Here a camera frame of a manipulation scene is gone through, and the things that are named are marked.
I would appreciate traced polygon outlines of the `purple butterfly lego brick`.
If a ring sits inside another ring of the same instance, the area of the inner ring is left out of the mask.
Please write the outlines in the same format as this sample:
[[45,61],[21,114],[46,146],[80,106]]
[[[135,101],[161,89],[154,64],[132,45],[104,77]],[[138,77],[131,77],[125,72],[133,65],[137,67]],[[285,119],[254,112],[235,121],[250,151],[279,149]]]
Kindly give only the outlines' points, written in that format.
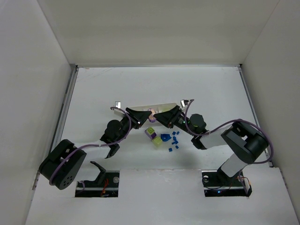
[[149,108],[148,111],[151,112],[150,116],[148,117],[149,122],[151,123],[156,122],[157,119],[154,117],[154,115],[157,113],[157,111],[152,108]]

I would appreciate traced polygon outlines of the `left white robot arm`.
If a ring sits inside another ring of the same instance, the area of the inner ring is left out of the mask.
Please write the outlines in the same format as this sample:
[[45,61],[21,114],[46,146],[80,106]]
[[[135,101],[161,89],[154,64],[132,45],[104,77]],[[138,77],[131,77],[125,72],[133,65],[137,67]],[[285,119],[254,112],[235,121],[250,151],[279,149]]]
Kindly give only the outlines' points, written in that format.
[[59,190],[66,189],[75,179],[86,158],[86,148],[97,148],[110,158],[120,148],[132,129],[139,129],[151,116],[151,111],[136,111],[130,108],[119,109],[123,113],[121,120],[108,122],[104,134],[98,142],[76,147],[73,142],[64,139],[49,153],[39,166],[38,172],[48,179],[51,186]]

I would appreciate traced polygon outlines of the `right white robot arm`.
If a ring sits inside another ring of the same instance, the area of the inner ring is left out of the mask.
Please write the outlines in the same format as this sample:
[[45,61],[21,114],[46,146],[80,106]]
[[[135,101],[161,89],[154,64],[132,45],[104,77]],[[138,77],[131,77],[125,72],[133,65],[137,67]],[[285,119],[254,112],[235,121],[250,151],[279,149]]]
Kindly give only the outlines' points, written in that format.
[[217,170],[222,183],[238,177],[246,166],[260,164],[257,158],[262,152],[267,147],[273,149],[269,137],[258,126],[242,119],[231,120],[208,131],[202,115],[195,113],[187,117],[179,106],[156,113],[154,117],[167,128],[177,126],[192,135],[191,142],[197,149],[229,146],[233,154]]

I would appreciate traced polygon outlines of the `light green lego brick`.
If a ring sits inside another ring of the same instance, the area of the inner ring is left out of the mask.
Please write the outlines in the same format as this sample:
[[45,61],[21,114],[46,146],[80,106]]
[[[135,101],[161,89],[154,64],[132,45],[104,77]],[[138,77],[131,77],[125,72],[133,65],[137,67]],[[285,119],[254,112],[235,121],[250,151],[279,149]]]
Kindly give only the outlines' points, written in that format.
[[156,136],[154,137],[151,142],[153,143],[153,145],[156,147],[156,148],[159,148],[162,144],[162,139],[159,137],[159,136]]

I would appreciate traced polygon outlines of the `green and purple lego stack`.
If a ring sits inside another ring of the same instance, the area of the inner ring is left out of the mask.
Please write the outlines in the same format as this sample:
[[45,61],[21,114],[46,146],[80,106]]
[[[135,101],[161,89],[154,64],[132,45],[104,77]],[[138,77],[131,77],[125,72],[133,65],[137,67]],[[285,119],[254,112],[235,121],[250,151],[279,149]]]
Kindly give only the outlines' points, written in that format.
[[155,132],[155,130],[152,127],[149,127],[145,130],[145,134],[150,138],[150,139],[154,139],[157,134]]

